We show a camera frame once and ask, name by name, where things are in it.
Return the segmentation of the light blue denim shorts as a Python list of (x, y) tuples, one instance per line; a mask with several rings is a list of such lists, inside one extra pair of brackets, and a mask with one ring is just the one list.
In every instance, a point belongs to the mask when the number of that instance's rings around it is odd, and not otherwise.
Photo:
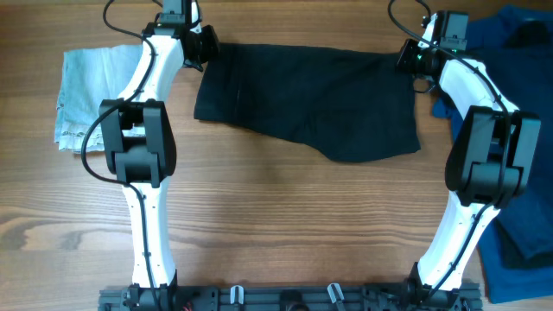
[(121, 45), (64, 53), (54, 129), (60, 151), (81, 151), (101, 102), (115, 98), (129, 84), (142, 51), (139, 45)]

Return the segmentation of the dark navy garment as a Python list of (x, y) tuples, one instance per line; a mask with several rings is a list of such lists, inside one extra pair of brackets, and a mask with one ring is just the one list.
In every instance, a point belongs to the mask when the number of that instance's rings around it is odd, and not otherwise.
[(502, 259), (510, 269), (552, 265), (552, 27), (546, 22), (472, 22), (468, 47), (485, 63), (512, 116), (518, 152), (533, 162), (523, 193), (499, 215)]

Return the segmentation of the black shorts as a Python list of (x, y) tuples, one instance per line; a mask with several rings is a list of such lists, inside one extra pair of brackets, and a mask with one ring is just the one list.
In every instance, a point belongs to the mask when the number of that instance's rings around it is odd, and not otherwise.
[(413, 79), (397, 54), (224, 43), (197, 95), (194, 118), (318, 150), (335, 162), (415, 153)]

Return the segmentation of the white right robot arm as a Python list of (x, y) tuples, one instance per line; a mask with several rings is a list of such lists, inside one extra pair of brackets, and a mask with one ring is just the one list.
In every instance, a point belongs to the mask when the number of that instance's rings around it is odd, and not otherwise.
[(463, 270), (488, 225), (529, 180), (541, 122), (504, 98), (483, 63), (409, 39), (397, 68), (433, 80), (461, 114), (445, 170), (448, 204), (416, 264), (428, 296), (461, 286)]

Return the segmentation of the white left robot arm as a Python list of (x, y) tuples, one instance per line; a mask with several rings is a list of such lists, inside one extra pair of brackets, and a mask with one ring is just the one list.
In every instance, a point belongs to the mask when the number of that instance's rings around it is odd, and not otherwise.
[(219, 53), (210, 25), (150, 23), (129, 84), (99, 108), (108, 169), (123, 187), (134, 248), (132, 283), (159, 289), (174, 282), (168, 241), (167, 195), (176, 168), (176, 143), (165, 101), (183, 67), (198, 71)]

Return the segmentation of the blue polo shirt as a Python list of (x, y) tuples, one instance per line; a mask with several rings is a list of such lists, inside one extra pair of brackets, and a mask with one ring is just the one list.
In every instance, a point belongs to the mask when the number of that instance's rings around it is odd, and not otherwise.
[(500, 91), (539, 116), (530, 179), (480, 241), (491, 302), (552, 293), (552, 14), (506, 5), (470, 22), (467, 47), (485, 63)]

